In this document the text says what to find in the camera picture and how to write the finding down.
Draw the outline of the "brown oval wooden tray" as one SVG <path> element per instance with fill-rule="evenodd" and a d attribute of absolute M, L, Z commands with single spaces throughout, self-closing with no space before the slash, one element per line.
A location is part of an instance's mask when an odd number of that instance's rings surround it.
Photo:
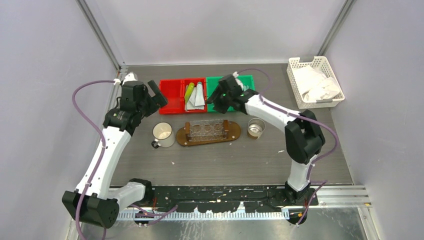
<path fill-rule="evenodd" d="M 183 147 L 230 142 L 242 133 L 240 125 L 227 119 L 187 121 L 176 132 L 176 141 Z"/>

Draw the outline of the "shiny metal cup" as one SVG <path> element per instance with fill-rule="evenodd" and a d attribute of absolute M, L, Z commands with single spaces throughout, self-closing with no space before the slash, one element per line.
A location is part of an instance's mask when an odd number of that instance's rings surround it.
<path fill-rule="evenodd" d="M 265 122 L 260 118 L 252 118 L 247 124 L 247 136 L 251 139 L 259 139 L 266 129 Z"/>

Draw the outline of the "clear acrylic wooden rack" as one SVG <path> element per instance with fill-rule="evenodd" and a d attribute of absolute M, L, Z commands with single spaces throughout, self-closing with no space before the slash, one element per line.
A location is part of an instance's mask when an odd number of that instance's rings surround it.
<path fill-rule="evenodd" d="M 223 119 L 209 119 L 188 121 L 184 130 L 189 142 L 205 142 L 227 139 L 229 127 Z"/>

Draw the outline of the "white enamel mug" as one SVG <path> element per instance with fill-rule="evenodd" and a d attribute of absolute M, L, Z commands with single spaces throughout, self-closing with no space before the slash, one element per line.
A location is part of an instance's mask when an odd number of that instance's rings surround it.
<path fill-rule="evenodd" d="M 172 126 L 167 122 L 159 122 L 152 129 L 154 140 L 151 146 L 154 149 L 169 148 L 175 143 L 175 131 Z"/>

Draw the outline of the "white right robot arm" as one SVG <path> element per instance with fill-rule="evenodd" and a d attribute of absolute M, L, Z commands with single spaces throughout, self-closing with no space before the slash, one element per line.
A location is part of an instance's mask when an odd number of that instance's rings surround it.
<path fill-rule="evenodd" d="M 299 205 L 310 188 L 312 162 L 318 157 L 326 140 L 315 114 L 310 110 L 295 111 L 268 101 L 253 89 L 244 89 L 236 73 L 221 77 L 208 97 L 208 104 L 221 114 L 229 108 L 257 117 L 283 133 L 285 150 L 291 159 L 285 182 L 285 198 Z"/>

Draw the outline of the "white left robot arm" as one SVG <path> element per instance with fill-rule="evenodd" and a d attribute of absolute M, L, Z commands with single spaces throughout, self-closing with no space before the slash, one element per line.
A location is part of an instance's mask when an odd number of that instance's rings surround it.
<path fill-rule="evenodd" d="M 130 72 L 123 80 L 112 84 L 120 86 L 117 105 L 104 117 L 103 128 L 93 123 L 75 104 L 81 116 L 100 136 L 99 145 L 81 181 L 73 191 L 65 191 L 62 203 L 76 223 L 86 223 L 109 229 L 121 211 L 134 203 L 148 207 L 154 199 L 152 183 L 132 178 L 126 185 L 110 191 L 110 184 L 126 145 L 142 119 L 156 113 L 168 104 L 154 80 L 139 81 Z"/>

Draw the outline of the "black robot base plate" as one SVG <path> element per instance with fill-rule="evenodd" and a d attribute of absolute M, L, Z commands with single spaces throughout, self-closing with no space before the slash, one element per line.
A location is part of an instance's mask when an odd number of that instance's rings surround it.
<path fill-rule="evenodd" d="M 157 212 L 167 212 L 177 206 L 178 213 L 235 212 L 244 208 L 247 213 L 279 212 L 283 207 L 304 208 L 310 203 L 315 189 L 309 187 L 301 196 L 290 193 L 284 186 L 276 185 L 216 185 L 216 186 L 154 186 L 144 199 L 135 205 L 154 207 Z"/>

